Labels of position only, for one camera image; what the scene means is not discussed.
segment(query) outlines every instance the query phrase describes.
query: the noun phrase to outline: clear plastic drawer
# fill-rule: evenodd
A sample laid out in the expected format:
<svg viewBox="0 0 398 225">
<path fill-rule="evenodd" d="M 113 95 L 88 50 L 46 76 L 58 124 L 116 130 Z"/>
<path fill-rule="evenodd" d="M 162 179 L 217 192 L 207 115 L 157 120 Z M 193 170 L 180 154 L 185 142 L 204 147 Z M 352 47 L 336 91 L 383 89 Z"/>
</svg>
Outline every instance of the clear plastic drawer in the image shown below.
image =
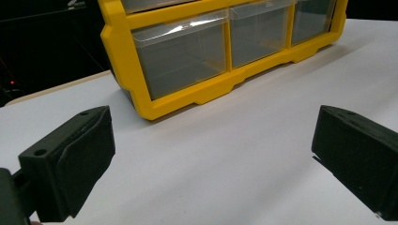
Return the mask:
<svg viewBox="0 0 398 225">
<path fill-rule="evenodd" d="M 285 47 L 288 7 L 296 0 L 245 3 L 230 8 L 233 68 Z"/>
<path fill-rule="evenodd" d="M 329 31 L 336 0 L 298 0 L 292 44 L 315 38 Z"/>
<path fill-rule="evenodd" d="M 225 72 L 226 10 L 133 30 L 134 43 L 152 99 Z"/>
</svg>

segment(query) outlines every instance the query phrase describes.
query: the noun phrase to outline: plastic drawer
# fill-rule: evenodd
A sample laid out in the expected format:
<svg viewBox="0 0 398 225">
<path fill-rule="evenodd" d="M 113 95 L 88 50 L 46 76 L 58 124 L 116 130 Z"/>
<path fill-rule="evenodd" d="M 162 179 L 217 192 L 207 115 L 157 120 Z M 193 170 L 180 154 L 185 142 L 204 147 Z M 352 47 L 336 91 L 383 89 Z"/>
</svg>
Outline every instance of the plastic drawer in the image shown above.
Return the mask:
<svg viewBox="0 0 398 225">
<path fill-rule="evenodd" d="M 329 31 L 336 0 L 298 0 L 295 9 L 292 44 Z"/>
<path fill-rule="evenodd" d="M 233 68 L 285 48 L 289 6 L 296 0 L 264 0 L 231 7 Z"/>
<path fill-rule="evenodd" d="M 132 31 L 152 99 L 225 72 L 226 20 L 226 10 L 218 10 Z"/>
<path fill-rule="evenodd" d="M 347 0 L 200 0 L 126 13 L 121 1 L 99 0 L 101 38 L 117 82 L 149 120 L 315 55 L 343 33 L 347 6 Z"/>
<path fill-rule="evenodd" d="M 161 8 L 194 0 L 122 0 L 127 13 L 144 11 L 152 8 Z"/>
</svg>

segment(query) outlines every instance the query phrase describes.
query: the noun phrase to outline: white surface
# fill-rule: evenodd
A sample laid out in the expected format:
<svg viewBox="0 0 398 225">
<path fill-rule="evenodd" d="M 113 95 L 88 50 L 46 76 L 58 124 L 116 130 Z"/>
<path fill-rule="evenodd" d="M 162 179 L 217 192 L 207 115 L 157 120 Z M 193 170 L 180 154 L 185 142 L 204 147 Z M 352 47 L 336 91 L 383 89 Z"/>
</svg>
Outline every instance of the white surface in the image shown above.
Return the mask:
<svg viewBox="0 0 398 225">
<path fill-rule="evenodd" d="M 0 109 L 0 165 L 74 114 L 110 105 L 116 155 L 65 224 L 397 224 L 377 218 L 312 159 L 320 105 L 398 130 L 398 23 L 348 20 L 301 63 L 167 118 L 140 118 L 112 76 Z"/>
</svg>

